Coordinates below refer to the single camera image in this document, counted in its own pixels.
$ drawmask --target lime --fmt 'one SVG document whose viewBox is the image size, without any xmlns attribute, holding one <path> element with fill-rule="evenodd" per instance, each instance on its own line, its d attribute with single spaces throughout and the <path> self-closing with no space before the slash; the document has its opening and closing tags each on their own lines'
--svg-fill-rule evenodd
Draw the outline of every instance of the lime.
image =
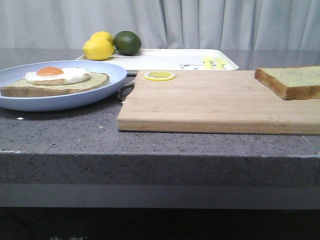
<svg viewBox="0 0 320 240">
<path fill-rule="evenodd" d="M 175 74 L 169 71 L 149 71 L 144 74 L 144 78 L 152 81 L 168 81 L 175 78 Z"/>
<path fill-rule="evenodd" d="M 113 39 L 115 48 L 122 55 L 131 56 L 139 52 L 141 48 L 141 40 L 132 31 L 118 32 Z"/>
<path fill-rule="evenodd" d="M 84 55 L 90 60 L 106 60 L 114 53 L 114 46 L 107 40 L 91 38 L 82 47 Z"/>
</svg>

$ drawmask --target green lime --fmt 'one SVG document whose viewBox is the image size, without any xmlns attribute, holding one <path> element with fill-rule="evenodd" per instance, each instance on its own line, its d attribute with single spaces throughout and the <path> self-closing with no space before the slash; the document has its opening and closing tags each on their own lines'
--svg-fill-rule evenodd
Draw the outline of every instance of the green lime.
<svg viewBox="0 0 320 240">
<path fill-rule="evenodd" d="M 136 54 L 141 48 L 140 38 L 132 31 L 118 32 L 113 44 L 120 54 L 128 56 Z"/>
</svg>

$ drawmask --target lemon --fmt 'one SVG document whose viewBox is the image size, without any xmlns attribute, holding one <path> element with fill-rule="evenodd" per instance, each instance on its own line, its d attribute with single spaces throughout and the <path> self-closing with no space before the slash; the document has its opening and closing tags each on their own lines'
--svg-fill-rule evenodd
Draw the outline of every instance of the lemon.
<svg viewBox="0 0 320 240">
<path fill-rule="evenodd" d="M 141 40 L 137 34 L 132 31 L 121 31 L 114 36 L 115 48 L 122 55 L 131 56 L 139 52 Z"/>
<path fill-rule="evenodd" d="M 107 31 L 98 31 L 91 35 L 90 39 L 105 39 L 112 45 L 114 44 L 114 37 Z"/>
<path fill-rule="evenodd" d="M 114 53 L 114 46 L 101 38 L 89 39 L 82 47 L 86 58 L 90 60 L 106 60 Z"/>
<path fill-rule="evenodd" d="M 168 81 L 174 79 L 176 75 L 169 71 L 149 71 L 144 74 L 144 77 L 152 81 Z"/>
</svg>

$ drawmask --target plate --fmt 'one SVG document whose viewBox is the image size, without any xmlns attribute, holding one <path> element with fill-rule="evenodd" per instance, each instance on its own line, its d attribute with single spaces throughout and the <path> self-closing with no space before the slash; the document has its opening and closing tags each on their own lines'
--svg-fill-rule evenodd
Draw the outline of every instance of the plate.
<svg viewBox="0 0 320 240">
<path fill-rule="evenodd" d="M 124 56 L 115 52 L 101 62 L 116 64 L 127 70 L 128 75 L 136 75 L 139 70 L 202 70 L 204 56 L 220 58 L 225 61 L 223 70 L 237 70 L 239 67 L 221 51 L 216 49 L 150 49 L 142 48 L 133 56 Z M 76 60 L 88 60 L 82 55 Z"/>
<path fill-rule="evenodd" d="M 0 87 L 23 78 L 26 72 L 36 72 L 48 66 L 58 68 L 78 67 L 84 68 L 89 72 L 106 73 L 110 77 L 110 83 L 93 90 L 59 96 L 8 97 L 0 95 L 0 107 L 16 111 L 45 112 L 92 104 L 112 95 L 120 89 L 127 75 L 127 71 L 123 67 L 101 61 L 47 61 L 0 70 Z"/>
</svg>

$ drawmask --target gray countertop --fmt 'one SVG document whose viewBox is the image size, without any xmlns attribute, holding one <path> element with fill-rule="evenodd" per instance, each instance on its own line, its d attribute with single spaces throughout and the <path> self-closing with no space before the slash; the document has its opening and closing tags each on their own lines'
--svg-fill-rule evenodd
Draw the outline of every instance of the gray countertop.
<svg viewBox="0 0 320 240">
<path fill-rule="evenodd" d="M 239 70 L 320 64 L 320 51 L 222 52 Z M 0 49 L 0 70 L 81 55 Z M 320 209 L 320 136 L 120 132 L 120 109 L 116 94 L 63 111 L 0 108 L 0 206 Z"/>
</svg>

